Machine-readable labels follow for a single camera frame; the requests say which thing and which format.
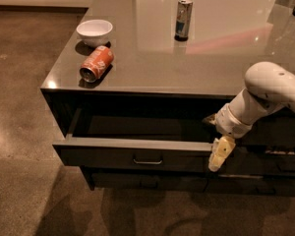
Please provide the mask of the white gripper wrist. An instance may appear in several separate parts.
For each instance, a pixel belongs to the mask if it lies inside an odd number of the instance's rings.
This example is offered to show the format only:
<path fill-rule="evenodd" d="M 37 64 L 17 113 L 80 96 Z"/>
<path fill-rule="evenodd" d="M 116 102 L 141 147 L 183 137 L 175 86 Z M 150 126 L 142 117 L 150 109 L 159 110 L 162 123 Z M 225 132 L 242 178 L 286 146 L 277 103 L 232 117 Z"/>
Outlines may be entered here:
<path fill-rule="evenodd" d="M 235 149 L 234 139 L 240 139 L 251 131 L 252 126 L 239 121 L 231 112 L 229 103 L 226 103 L 216 114 L 213 113 L 203 119 L 206 125 L 215 126 L 216 131 L 223 135 L 214 139 L 211 154 L 208 159 L 208 169 L 216 172 Z"/>

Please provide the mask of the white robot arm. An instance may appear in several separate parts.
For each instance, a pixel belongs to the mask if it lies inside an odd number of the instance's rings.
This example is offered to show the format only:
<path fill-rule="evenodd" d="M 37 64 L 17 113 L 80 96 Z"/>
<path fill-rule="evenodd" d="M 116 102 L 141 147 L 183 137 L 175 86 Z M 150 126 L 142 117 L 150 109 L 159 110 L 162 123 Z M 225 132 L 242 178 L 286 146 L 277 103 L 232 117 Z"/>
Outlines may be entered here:
<path fill-rule="evenodd" d="M 213 141 L 208 169 L 216 172 L 235 149 L 235 140 L 244 137 L 261 118 L 283 107 L 295 113 L 295 75 L 271 62 L 251 66 L 244 77 L 245 87 L 203 122 L 212 125 L 221 137 Z"/>

